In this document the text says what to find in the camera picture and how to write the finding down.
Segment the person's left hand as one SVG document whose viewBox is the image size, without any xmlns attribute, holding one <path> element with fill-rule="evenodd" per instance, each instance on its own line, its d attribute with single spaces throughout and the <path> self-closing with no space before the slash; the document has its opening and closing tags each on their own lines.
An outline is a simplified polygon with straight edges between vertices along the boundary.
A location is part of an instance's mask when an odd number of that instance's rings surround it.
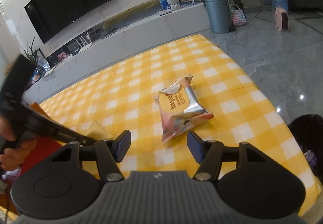
<svg viewBox="0 0 323 224">
<path fill-rule="evenodd" d="M 16 139 L 9 121 L 1 117 L 1 136 L 8 141 Z M 27 156 L 35 149 L 37 143 L 36 138 L 27 139 L 21 143 L 19 148 L 6 148 L 1 154 L 1 168 L 5 171 L 14 171 L 24 163 Z"/>
</svg>

